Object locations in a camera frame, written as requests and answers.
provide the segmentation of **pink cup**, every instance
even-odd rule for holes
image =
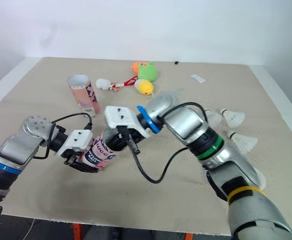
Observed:
[[[83,113],[96,116],[98,102],[90,78],[86,74],[75,74],[68,78],[67,84]]]

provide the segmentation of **green toy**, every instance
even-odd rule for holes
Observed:
[[[138,79],[146,79],[153,82],[157,79],[157,69],[151,61],[148,65],[138,65]]]

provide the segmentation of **white wall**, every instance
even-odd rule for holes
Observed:
[[[22,56],[267,65],[292,101],[292,0],[0,0],[0,76]]]

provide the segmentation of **blue ring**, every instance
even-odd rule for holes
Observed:
[[[160,130],[155,125],[155,123],[153,122],[153,120],[151,119],[151,117],[148,115],[148,113],[146,112],[145,108],[143,108],[140,105],[138,105],[136,108],[140,111],[141,115],[147,121],[147,123],[149,124],[149,126],[153,130],[153,132],[156,133],[156,134],[158,134],[160,132]]]
[[[9,172],[11,174],[16,174],[16,175],[19,175],[22,172],[21,170],[17,170],[15,168],[10,167],[10,166],[6,166],[6,165],[4,165],[2,163],[0,163],[0,169],[4,170],[6,172]]]

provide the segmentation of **white table edge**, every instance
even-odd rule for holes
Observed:
[[[42,57],[25,57],[13,70],[0,80],[0,102],[41,59]],[[291,101],[263,66],[249,65],[249,68],[265,89],[281,114],[282,119],[292,132]]]
[[[42,57],[25,57],[0,80],[0,102],[41,59]]]
[[[263,66],[249,65],[261,86],[275,104],[282,119],[292,132],[292,103]]]

